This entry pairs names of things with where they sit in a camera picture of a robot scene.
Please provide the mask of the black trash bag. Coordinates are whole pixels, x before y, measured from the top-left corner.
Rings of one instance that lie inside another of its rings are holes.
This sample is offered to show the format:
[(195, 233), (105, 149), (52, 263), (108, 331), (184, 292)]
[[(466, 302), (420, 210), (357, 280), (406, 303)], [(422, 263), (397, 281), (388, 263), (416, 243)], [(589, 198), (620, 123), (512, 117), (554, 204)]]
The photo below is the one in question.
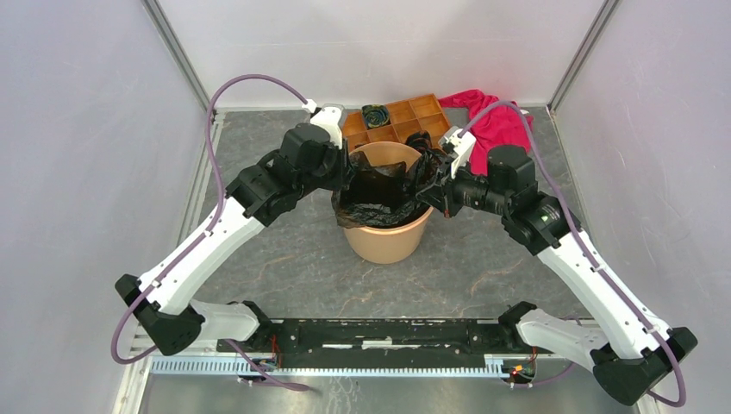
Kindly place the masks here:
[(445, 153), (426, 131), (410, 135), (406, 145), (419, 154), (411, 166), (404, 161), (375, 166), (363, 151), (349, 155), (354, 175), (347, 188), (331, 197), (339, 227), (394, 229), (428, 211), (429, 205), (418, 201), (416, 193), (434, 177)]

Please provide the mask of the orange plastic trash bin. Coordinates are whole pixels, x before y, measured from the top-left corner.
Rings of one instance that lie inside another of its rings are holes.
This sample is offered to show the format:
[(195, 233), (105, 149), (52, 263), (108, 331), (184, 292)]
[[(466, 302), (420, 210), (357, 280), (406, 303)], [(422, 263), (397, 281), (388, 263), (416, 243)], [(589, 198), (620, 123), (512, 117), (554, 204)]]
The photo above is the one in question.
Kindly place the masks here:
[[(411, 167), (421, 156), (412, 147), (387, 141), (365, 144), (353, 150), (354, 154), (357, 152), (363, 152), (374, 166), (403, 161), (406, 167)], [(392, 264), (416, 251), (433, 211), (429, 207), (411, 222), (392, 229), (359, 227), (343, 231), (350, 247), (361, 258), (376, 264)]]

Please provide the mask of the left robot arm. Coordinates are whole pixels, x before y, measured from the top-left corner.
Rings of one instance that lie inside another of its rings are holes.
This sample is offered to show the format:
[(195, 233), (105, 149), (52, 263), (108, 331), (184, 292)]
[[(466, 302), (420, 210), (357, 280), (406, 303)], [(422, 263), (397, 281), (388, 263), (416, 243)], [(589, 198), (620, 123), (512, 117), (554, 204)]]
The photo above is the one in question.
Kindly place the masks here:
[(241, 170), (222, 205), (167, 258), (140, 277), (125, 274), (116, 290), (163, 355), (202, 340), (239, 341), (264, 349), (271, 329), (250, 304), (210, 304), (193, 297), (238, 248), (293, 210), (314, 190), (339, 190), (347, 182), (347, 145), (341, 127), (312, 120), (285, 134), (280, 148)]

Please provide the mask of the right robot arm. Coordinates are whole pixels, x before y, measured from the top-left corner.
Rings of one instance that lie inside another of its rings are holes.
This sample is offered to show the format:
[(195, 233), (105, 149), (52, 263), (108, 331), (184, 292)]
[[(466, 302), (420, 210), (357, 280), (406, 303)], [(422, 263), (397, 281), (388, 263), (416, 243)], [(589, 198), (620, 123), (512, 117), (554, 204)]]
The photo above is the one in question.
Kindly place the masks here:
[(684, 383), (679, 365), (697, 346), (696, 336), (671, 327), (628, 289), (561, 195), (540, 189), (536, 164), (522, 147), (493, 148), (484, 176), (471, 172), (468, 153), (454, 144), (434, 156), (439, 165), (418, 199), (448, 217), (464, 207), (499, 216), (509, 237), (557, 274), (596, 322), (585, 328), (522, 302), (500, 319), (504, 349), (529, 345), (557, 354), (590, 371), (623, 405), (653, 396), (669, 374)]

